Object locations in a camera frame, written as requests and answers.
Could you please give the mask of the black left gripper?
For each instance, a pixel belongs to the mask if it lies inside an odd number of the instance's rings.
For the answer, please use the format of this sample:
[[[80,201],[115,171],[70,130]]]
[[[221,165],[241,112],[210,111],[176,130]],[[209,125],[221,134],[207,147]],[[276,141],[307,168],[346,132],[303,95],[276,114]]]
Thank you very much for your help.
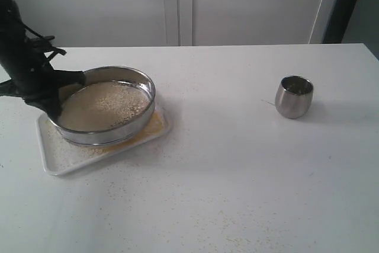
[[[83,71],[52,68],[44,54],[53,50],[49,46],[53,39],[54,36],[45,36],[42,39],[23,37],[15,40],[1,36],[1,66],[10,77],[1,82],[1,95],[20,97],[27,105],[56,120],[62,113],[57,87],[84,86],[86,77]]]

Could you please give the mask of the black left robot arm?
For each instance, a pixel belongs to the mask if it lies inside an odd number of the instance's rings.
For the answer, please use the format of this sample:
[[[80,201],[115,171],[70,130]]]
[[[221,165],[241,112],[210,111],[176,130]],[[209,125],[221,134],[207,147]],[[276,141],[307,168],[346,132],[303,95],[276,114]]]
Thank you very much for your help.
[[[27,37],[14,0],[1,0],[1,66],[10,77],[1,82],[2,96],[20,97],[54,119],[61,115],[56,71]]]

